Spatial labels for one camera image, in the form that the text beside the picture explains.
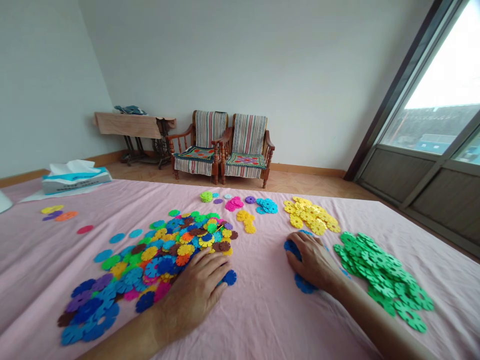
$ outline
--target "pink bed sheet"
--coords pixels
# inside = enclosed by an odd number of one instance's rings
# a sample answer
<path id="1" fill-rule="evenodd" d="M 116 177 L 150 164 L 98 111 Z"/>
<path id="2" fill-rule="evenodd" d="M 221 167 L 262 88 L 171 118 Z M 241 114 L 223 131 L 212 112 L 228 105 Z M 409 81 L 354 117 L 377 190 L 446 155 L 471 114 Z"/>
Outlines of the pink bed sheet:
<path id="1" fill-rule="evenodd" d="M 3 189 L 19 201 L 40 189 L 40 182 Z M 203 191 L 222 196 L 271 198 L 278 214 L 259 215 L 256 234 L 247 234 L 236 212 L 225 203 L 202 203 Z M 377 201 L 301 195 L 325 207 L 344 231 L 363 232 L 400 259 L 435 303 L 422 311 L 428 332 L 401 326 L 441 359 L 480 358 L 480 266 Z M 328 294 L 304 294 L 295 285 L 284 241 L 295 229 L 282 210 L 287 193 L 114 180 L 83 195 L 18 203 L 0 214 L 0 358 L 74 359 L 104 340 L 134 316 L 135 302 L 121 301 L 113 327 L 97 341 L 61 346 L 57 318 L 70 293 L 82 281 L 104 274 L 93 258 L 134 244 L 126 238 L 110 244 L 117 233 L 148 231 L 168 212 L 218 212 L 239 232 L 232 242 L 238 274 L 210 317 L 191 335 L 172 344 L 155 359 L 375 359 L 379 354 L 342 306 Z M 65 222 L 42 221 L 40 210 L 64 205 L 79 215 Z M 76 231 L 94 225 L 91 232 Z M 332 249 L 339 234 L 322 237 Z M 366 289 L 359 278 L 355 282 Z"/>

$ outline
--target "pile of yellow pieces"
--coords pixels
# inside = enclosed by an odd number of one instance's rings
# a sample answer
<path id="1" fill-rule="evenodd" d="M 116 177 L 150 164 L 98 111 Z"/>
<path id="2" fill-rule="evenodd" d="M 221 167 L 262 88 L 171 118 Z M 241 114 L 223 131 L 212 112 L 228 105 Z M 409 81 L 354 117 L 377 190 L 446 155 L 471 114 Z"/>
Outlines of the pile of yellow pieces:
<path id="1" fill-rule="evenodd" d="M 243 222 L 246 233 L 255 234 L 257 232 L 257 228 L 254 226 L 255 216 L 253 216 L 248 211 L 240 210 L 236 214 L 236 219 L 237 221 Z"/>
<path id="2" fill-rule="evenodd" d="M 304 222 L 314 234 L 322 236 L 327 228 L 334 233 L 342 231 L 339 222 L 323 207 L 314 205 L 310 200 L 294 196 L 292 201 L 284 201 L 287 213 L 290 214 L 290 224 L 297 229 L 304 227 Z"/>

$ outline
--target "window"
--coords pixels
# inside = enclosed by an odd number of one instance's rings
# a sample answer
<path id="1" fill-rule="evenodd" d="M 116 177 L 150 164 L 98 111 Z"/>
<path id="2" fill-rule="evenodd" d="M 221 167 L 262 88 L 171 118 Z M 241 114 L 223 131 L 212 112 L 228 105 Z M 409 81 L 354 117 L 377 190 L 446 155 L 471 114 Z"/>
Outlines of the window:
<path id="1" fill-rule="evenodd" d="M 480 1 L 470 0 L 392 119 L 382 144 L 445 152 L 480 110 L 479 39 Z"/>
<path id="2" fill-rule="evenodd" d="M 480 165 L 480 131 L 460 150 L 455 160 Z"/>

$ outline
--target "tissue box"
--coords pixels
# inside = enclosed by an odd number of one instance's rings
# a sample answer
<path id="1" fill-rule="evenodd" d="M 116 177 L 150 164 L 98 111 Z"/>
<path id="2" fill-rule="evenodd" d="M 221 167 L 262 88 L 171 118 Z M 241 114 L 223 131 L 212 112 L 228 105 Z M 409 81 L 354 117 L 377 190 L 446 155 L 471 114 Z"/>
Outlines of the tissue box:
<path id="1" fill-rule="evenodd" d="M 66 164 L 50 164 L 50 174 L 41 186 L 46 195 L 63 193 L 112 181 L 105 167 L 94 167 L 93 161 L 72 160 Z"/>

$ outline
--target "pile of green pieces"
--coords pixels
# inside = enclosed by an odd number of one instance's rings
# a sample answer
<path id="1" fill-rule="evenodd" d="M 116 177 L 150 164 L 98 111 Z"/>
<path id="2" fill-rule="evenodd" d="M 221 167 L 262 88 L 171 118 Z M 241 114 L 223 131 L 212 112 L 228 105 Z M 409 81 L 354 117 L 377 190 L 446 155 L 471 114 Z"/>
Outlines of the pile of green pieces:
<path id="1" fill-rule="evenodd" d="M 434 302 L 402 263 L 361 232 L 355 236 L 346 231 L 340 239 L 344 246 L 335 244 L 333 248 L 345 270 L 367 280 L 368 294 L 392 317 L 398 313 L 413 329 L 427 332 L 417 311 L 433 311 Z"/>

